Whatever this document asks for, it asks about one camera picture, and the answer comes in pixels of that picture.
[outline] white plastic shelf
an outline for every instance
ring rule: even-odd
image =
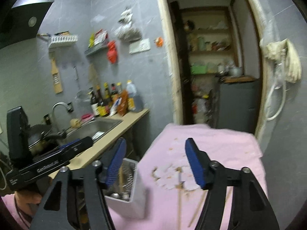
[[[78,35],[54,35],[49,38],[49,49],[55,47],[67,47],[78,41]]]

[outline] cooking pot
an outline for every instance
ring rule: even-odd
[[[232,67],[229,69],[229,76],[233,77],[240,77],[243,75],[243,68],[242,67]]]
[[[51,134],[51,125],[36,124],[30,127],[28,142],[29,150],[33,156],[40,154],[51,140],[65,139],[66,132]]]

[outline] snack package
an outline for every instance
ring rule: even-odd
[[[127,107],[128,107],[128,92],[127,90],[123,90],[120,94],[120,98],[122,99],[120,101],[119,106],[117,107],[117,113],[121,116],[124,116],[127,113]]]
[[[120,105],[120,102],[122,101],[122,98],[119,97],[115,102],[114,104],[112,105],[111,107],[111,111],[110,111],[110,116],[113,116],[117,113],[117,108],[118,106]]]
[[[95,34],[94,45],[105,41],[107,38],[108,38],[108,32],[106,30],[103,30],[103,29],[99,30]]]

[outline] faucet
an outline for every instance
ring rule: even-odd
[[[66,110],[67,110],[67,113],[72,113],[72,112],[74,111],[74,108],[73,108],[73,105],[72,105],[71,102],[68,103],[68,104],[67,104],[67,103],[64,103],[64,102],[59,102],[59,103],[56,103],[56,104],[52,107],[52,121],[53,121],[53,123],[54,123],[54,126],[55,126],[56,130],[57,130],[58,132],[60,132],[59,125],[57,124],[56,117],[55,117],[55,115],[54,115],[54,109],[55,109],[58,105],[64,106],[64,107],[66,108]]]

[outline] kitchen sink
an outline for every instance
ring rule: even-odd
[[[84,137],[93,137],[97,132],[104,132],[101,136],[94,139],[94,143],[107,134],[110,130],[119,125],[122,120],[113,120],[107,118],[96,118],[89,122],[86,122],[78,129],[73,129],[67,132],[67,137],[64,140],[64,144],[68,144],[76,139],[82,139]]]

